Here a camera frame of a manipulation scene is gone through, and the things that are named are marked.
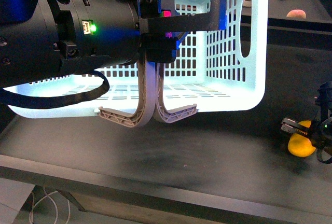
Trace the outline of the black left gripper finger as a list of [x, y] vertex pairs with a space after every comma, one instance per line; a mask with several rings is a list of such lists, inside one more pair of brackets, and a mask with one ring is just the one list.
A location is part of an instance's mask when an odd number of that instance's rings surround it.
[[227, 27], [227, 1], [211, 0], [210, 11], [191, 15], [140, 19], [141, 34], [219, 31]]

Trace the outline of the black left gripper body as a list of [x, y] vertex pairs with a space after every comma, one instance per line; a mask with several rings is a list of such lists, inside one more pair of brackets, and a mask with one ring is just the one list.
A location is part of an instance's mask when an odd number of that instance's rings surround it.
[[149, 62], [173, 63], [180, 44], [189, 34], [175, 10], [175, 0], [133, 0], [139, 21], [140, 51]]

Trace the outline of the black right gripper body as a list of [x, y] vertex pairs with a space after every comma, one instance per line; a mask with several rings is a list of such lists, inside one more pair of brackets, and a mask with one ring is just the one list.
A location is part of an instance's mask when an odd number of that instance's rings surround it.
[[316, 148], [316, 158], [324, 164], [331, 164], [331, 157], [324, 159], [323, 153], [331, 155], [331, 82], [328, 81], [318, 88], [315, 104], [320, 107], [313, 120], [297, 122], [284, 118], [281, 130], [292, 135], [294, 133], [307, 137]]

